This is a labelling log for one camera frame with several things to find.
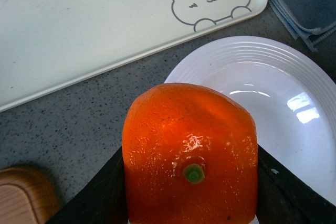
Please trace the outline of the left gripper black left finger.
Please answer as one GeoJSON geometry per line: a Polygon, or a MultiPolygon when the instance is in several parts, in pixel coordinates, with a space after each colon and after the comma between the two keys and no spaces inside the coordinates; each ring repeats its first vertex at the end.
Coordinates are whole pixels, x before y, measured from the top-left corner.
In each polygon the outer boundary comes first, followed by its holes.
{"type": "Polygon", "coordinates": [[[122,149],[48,223],[127,223],[122,149]]]}

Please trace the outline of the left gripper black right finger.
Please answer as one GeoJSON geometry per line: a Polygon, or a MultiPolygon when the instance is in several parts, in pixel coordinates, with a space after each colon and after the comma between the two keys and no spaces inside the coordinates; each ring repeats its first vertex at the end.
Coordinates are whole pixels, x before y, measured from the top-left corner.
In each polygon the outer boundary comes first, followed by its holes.
{"type": "Polygon", "coordinates": [[[259,223],[335,223],[335,205],[258,146],[259,223]]]}

